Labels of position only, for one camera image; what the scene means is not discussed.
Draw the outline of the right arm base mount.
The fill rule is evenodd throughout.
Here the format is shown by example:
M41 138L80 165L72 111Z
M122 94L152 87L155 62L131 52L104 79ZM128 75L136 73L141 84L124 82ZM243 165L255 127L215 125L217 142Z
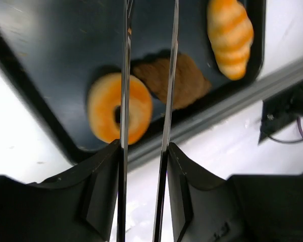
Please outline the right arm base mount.
M274 96L263 101L263 111L259 134L259 143L270 139L281 144L297 144L303 142L303 81L286 88ZM280 140L273 134L296 121L300 134L298 140Z

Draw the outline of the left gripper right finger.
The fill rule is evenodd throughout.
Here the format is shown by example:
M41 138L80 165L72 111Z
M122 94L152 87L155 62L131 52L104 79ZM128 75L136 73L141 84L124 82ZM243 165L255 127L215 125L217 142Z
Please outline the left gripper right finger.
M160 241L165 188L174 241L303 241L303 174L233 175L222 179L170 141L172 99L181 16L174 1L168 102L163 129L154 241Z

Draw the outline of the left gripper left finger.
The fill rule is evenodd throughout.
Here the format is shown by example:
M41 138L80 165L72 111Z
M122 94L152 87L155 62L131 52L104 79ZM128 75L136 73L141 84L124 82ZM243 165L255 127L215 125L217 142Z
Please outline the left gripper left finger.
M129 61L126 28L130 5L129 1L123 3L121 72L125 73ZM24 184L0 175L0 241L108 241L123 159L122 139L115 139L40 183Z

